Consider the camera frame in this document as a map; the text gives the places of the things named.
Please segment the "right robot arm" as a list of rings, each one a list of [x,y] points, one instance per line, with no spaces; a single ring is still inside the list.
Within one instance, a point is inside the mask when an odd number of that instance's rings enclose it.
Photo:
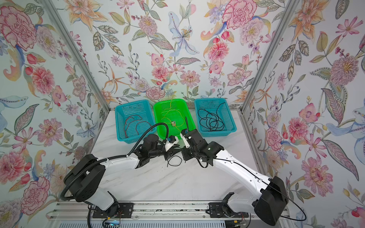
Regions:
[[[184,129],[180,133],[184,142],[182,156],[185,161],[196,159],[206,169],[218,168],[241,183],[248,196],[230,192],[223,200],[230,212],[246,212],[257,215],[263,222],[275,226],[286,208],[289,198],[282,179],[261,174],[233,157],[216,142],[207,143],[197,130]]]

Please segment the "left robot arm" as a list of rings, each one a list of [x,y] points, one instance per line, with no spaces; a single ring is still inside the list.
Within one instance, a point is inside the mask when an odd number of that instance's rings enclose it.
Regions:
[[[179,152],[178,142],[179,139],[173,135],[160,141],[157,135],[149,134],[139,139],[128,154],[103,159],[89,154],[64,178],[65,188],[60,199],[85,202],[114,216],[120,210],[119,202],[112,193],[99,186],[102,179],[124,170],[141,168],[155,157],[163,156],[169,160]]]

